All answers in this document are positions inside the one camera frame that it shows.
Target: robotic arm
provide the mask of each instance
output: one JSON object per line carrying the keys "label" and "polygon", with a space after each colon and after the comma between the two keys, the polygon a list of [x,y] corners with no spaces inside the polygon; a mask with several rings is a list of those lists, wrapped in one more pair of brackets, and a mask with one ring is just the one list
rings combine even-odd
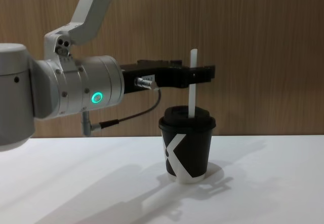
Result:
{"label": "robotic arm", "polygon": [[181,61],[120,66],[110,56],[73,58],[71,46],[97,35],[110,1],[79,0],[71,22],[45,35],[44,60],[34,60],[21,44],[0,44],[0,151],[26,142],[34,119],[87,118],[90,110],[119,104],[126,93],[154,85],[187,88],[214,78],[213,66],[182,67]]}

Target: cup lid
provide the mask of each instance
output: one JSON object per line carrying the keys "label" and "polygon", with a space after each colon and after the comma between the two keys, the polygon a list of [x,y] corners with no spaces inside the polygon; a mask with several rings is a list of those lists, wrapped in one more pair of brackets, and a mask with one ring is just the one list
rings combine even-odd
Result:
{"label": "cup lid", "polygon": [[173,106],[167,108],[164,117],[159,121],[162,130],[190,133],[192,131],[207,131],[216,127],[216,121],[209,111],[195,108],[195,117],[188,118],[188,106]]}

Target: wood paneling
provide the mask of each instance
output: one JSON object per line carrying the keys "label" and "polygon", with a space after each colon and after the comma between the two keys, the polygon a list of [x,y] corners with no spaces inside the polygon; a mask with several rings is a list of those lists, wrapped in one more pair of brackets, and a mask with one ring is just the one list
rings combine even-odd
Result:
{"label": "wood paneling", "polygon": [[[78,0],[0,0],[0,42],[25,44],[43,57],[43,37],[69,22]],[[198,86],[198,106],[217,120],[215,134],[324,134],[324,0],[113,0],[100,33],[76,57],[184,59],[216,78]],[[128,116],[154,103],[152,92],[91,112],[93,122]],[[161,105],[97,136],[159,135],[168,106],[187,90],[163,89]],[[37,122],[36,137],[81,136],[80,115]]]}

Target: table surface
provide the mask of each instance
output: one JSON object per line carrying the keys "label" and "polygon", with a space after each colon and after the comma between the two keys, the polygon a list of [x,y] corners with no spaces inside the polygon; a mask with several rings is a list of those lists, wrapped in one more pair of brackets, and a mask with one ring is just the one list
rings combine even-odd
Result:
{"label": "table surface", "polygon": [[0,223],[324,223],[324,136],[215,136],[208,178],[166,175],[160,137],[32,139],[0,153]]}

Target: cable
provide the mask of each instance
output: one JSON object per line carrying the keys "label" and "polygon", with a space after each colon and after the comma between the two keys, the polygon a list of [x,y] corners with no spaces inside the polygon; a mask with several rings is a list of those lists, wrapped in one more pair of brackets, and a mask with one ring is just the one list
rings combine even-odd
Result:
{"label": "cable", "polygon": [[122,118],[122,119],[115,119],[115,120],[110,120],[110,121],[106,121],[106,122],[101,122],[99,123],[100,126],[101,126],[101,129],[104,129],[104,128],[108,128],[110,126],[113,126],[113,125],[116,125],[116,124],[119,124],[123,121],[126,121],[126,120],[129,120],[129,119],[133,119],[133,118],[137,118],[139,116],[142,116],[144,114],[147,114],[149,113],[150,111],[153,111],[154,109],[156,109],[156,107],[159,105],[159,103],[161,102],[161,97],[162,97],[162,94],[161,94],[161,90],[158,89],[158,98],[157,98],[157,101],[156,103],[151,107],[149,108],[148,110],[145,110],[141,113],[138,113],[138,114],[134,114],[134,115],[131,115],[131,116],[128,116],[126,118]]}

